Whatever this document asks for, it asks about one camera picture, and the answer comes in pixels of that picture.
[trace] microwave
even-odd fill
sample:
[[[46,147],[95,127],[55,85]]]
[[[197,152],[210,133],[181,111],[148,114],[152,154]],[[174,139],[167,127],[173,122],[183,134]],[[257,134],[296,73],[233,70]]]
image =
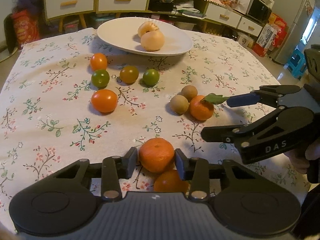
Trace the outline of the microwave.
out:
[[[233,0],[231,4],[233,10],[236,10],[250,18],[267,24],[272,10],[261,0]]]

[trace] gray ribbed panel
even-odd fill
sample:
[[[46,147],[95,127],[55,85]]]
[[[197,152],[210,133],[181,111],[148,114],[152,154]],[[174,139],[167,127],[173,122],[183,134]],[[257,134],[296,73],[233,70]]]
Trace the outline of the gray ribbed panel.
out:
[[[182,193],[145,192],[128,192],[120,202],[105,203],[76,232],[58,237],[22,235],[26,240],[253,240],[222,226],[205,204],[192,203]],[[269,239],[294,240],[289,234]]]

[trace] plate rim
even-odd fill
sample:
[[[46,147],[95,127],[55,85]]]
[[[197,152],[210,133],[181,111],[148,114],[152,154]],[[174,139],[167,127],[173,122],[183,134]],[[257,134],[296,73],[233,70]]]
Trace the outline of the plate rim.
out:
[[[117,48],[117,49],[120,49],[120,50],[123,50],[123,51],[126,51],[126,52],[130,52],[130,53],[132,53],[132,54],[138,54],[138,55],[144,55],[144,56],[154,56],[154,57],[178,56],[178,55],[182,55],[182,54],[187,53],[188,51],[190,51],[190,50],[193,48],[193,40],[184,32],[184,30],[179,29],[178,27],[176,27],[176,26],[174,26],[174,25],[171,25],[171,24],[169,24],[169,25],[171,25],[172,27],[177,28],[179,31],[181,31],[181,33],[183,33],[184,35],[186,35],[186,36],[189,38],[189,40],[191,41],[191,46],[190,46],[190,48],[189,48],[187,51],[185,51],[185,52],[179,52],[179,53],[172,53],[172,54],[162,54],[162,53],[155,53],[155,51],[132,50],[132,49],[126,49],[126,48],[123,48],[123,47],[119,47],[119,46],[117,46],[117,45],[115,45],[115,44],[112,44],[112,43],[110,43],[110,42],[108,42],[108,41],[105,41],[103,38],[101,38],[101,35],[99,35],[99,29],[100,29],[100,31],[101,31],[101,27],[102,27],[104,24],[107,24],[107,23],[109,23],[109,22],[111,22],[111,21],[114,21],[114,20],[123,19],[123,18],[148,19],[148,20],[152,20],[152,21],[154,21],[154,22],[161,22],[161,24],[169,24],[169,23],[166,23],[166,22],[163,22],[163,21],[159,21],[159,20],[157,20],[157,19],[151,19],[151,18],[144,18],[144,17],[121,17],[121,18],[112,19],[112,20],[110,20],[110,21],[107,21],[107,22],[101,24],[101,25],[98,27],[98,29],[97,29],[97,35],[98,35],[98,37],[99,37],[101,40],[103,40],[104,42],[110,44],[111,46],[113,46],[113,47],[115,47],[115,48]]]

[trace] paper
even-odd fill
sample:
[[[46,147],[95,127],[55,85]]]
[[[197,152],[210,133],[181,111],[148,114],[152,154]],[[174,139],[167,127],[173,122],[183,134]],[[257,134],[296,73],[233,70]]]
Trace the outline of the paper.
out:
[[[312,9],[315,8],[316,0],[309,0]]]

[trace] tablecloth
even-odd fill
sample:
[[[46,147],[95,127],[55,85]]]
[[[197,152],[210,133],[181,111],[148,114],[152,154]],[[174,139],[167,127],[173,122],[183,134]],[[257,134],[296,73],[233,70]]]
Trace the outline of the tablecloth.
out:
[[[14,230],[9,216],[10,199],[23,188],[81,158],[91,163],[113,155],[124,155],[153,137],[170,141],[187,157],[202,157],[210,163],[233,159],[241,163],[232,144],[207,143],[200,137],[204,126],[249,124],[269,113],[271,107],[257,104],[230,109],[215,107],[214,116],[197,122],[188,115],[174,114],[170,99],[188,84],[198,94],[231,96],[248,93],[260,85],[278,81],[245,48],[230,39],[186,31],[193,49],[182,56],[148,57],[130,54],[104,43],[96,30],[33,42],[24,46],[0,94],[0,220]],[[108,89],[119,98],[111,114],[95,111],[90,99],[90,58],[93,53],[108,56]],[[160,72],[160,80],[147,88],[139,80],[127,86],[119,80],[126,65],[135,65],[140,78],[147,68]],[[246,165],[265,178],[294,193],[300,202],[309,183],[298,174],[289,159],[279,155]],[[155,176],[137,164],[130,180],[121,180],[123,194],[152,190]],[[91,191],[100,194],[99,179]],[[211,180],[211,195],[220,191]]]

